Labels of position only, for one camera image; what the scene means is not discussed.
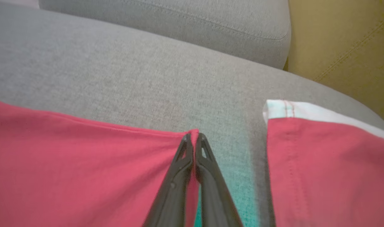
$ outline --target yellow fabric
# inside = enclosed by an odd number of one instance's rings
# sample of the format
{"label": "yellow fabric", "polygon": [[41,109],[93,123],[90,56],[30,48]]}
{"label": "yellow fabric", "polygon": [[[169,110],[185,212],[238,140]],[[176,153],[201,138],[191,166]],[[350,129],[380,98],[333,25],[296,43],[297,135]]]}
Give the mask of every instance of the yellow fabric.
{"label": "yellow fabric", "polygon": [[384,0],[289,0],[288,71],[345,93],[384,119]]}

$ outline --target folded cloth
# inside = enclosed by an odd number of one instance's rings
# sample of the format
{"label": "folded cloth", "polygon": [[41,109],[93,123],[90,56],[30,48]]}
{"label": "folded cloth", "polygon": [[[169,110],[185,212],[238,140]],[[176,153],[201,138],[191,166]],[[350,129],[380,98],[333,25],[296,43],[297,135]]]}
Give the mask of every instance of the folded cloth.
{"label": "folded cloth", "polygon": [[305,102],[268,100],[277,227],[384,227],[384,131]]}
{"label": "folded cloth", "polygon": [[[182,137],[0,102],[0,227],[140,227]],[[198,182],[186,199],[193,226]]]}

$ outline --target red fabric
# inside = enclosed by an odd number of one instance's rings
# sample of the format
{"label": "red fabric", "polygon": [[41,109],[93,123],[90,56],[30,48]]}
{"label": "red fabric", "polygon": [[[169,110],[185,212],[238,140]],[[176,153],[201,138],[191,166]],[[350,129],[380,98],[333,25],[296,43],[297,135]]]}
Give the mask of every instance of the red fabric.
{"label": "red fabric", "polygon": [[384,227],[384,139],[350,125],[268,121],[277,227]]}
{"label": "red fabric", "polygon": [[[131,128],[0,102],[0,227],[141,226],[187,133],[195,146],[198,130]],[[193,226],[194,177],[186,204]]]}

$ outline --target gray cushion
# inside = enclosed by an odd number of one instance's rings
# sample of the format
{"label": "gray cushion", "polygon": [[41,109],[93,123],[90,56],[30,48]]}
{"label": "gray cushion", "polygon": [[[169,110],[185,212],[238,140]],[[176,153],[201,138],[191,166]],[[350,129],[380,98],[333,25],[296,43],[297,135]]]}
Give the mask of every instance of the gray cushion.
{"label": "gray cushion", "polygon": [[278,69],[115,24],[0,3],[0,101],[208,137],[245,226],[274,224],[266,99],[312,102],[384,129],[354,99]]}
{"label": "gray cushion", "polygon": [[134,27],[283,68],[287,0],[40,0],[41,9]]}

